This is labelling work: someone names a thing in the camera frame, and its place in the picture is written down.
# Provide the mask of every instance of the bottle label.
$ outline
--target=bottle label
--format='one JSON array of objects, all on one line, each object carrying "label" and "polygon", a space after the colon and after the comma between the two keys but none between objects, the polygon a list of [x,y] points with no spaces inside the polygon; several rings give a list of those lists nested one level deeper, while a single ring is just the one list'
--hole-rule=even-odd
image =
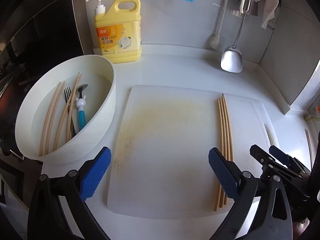
[{"label": "bottle label", "polygon": [[141,48],[141,21],[97,28],[102,54],[120,53]]}]

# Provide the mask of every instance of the hanging towel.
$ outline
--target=hanging towel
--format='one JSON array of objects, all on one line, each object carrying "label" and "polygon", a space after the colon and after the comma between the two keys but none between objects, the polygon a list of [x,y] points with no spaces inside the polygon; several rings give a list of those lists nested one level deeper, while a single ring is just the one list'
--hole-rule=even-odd
[{"label": "hanging towel", "polygon": [[275,9],[277,8],[279,0],[266,0],[263,9],[263,16],[262,16],[262,28],[266,28],[268,25],[268,21],[272,20],[275,17]]}]

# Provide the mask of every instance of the blue gripper pad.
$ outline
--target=blue gripper pad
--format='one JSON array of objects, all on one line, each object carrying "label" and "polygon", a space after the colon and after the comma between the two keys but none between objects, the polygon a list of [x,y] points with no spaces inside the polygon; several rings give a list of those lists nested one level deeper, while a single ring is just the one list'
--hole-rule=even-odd
[{"label": "blue gripper pad", "polygon": [[227,166],[227,161],[216,147],[210,150],[208,158],[209,164],[228,198],[236,200],[239,197],[239,182],[233,176],[230,167]]},{"label": "blue gripper pad", "polygon": [[98,187],[103,175],[111,163],[111,151],[104,147],[99,158],[95,159],[95,163],[81,180],[80,197],[83,201],[92,197]]}]

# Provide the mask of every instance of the white countertop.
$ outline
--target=white countertop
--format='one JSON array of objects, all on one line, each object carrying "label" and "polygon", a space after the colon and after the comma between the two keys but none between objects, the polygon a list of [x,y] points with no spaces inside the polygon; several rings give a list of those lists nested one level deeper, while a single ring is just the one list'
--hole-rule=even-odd
[{"label": "white countertop", "polygon": [[[145,45],[147,53],[151,53],[152,45]],[[183,48],[169,46],[170,54],[142,54],[137,62],[115,64],[116,69],[116,111],[111,125],[98,145],[83,158],[65,165],[43,164],[42,173],[50,178],[64,176],[71,169],[79,169],[89,159],[93,159],[103,146],[115,151],[118,131],[121,125],[124,109],[134,85],[159,85],[184,87],[201,90],[224,92],[238,96],[260,100],[273,123],[277,139],[282,151],[297,157],[310,169],[310,158],[305,129],[307,122],[301,116],[284,116],[268,88],[260,80],[255,70],[244,68],[241,73],[228,73],[220,69],[217,61],[207,60],[207,51],[186,48],[192,51],[187,56],[179,51]],[[315,153],[313,138],[310,138]],[[97,187],[93,197],[86,200],[95,219],[111,239],[209,239],[226,213],[210,217],[187,220],[155,220],[129,217],[111,212],[107,207],[108,186],[110,180],[109,168]],[[61,200],[66,217],[74,234],[82,236],[73,220],[65,199]],[[244,223],[240,235],[245,234],[250,227],[257,203]]]}]

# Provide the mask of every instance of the bottle handle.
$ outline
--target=bottle handle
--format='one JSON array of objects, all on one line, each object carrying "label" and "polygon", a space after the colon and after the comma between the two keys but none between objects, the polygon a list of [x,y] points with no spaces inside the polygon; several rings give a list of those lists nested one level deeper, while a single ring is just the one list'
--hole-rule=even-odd
[{"label": "bottle handle", "polygon": [[134,7],[132,9],[126,9],[127,11],[130,11],[131,13],[139,14],[140,8],[141,8],[141,2],[140,0],[115,0],[113,4],[111,5],[110,9],[113,9],[115,12],[119,12],[123,9],[119,8],[119,4],[123,2],[133,2]]}]

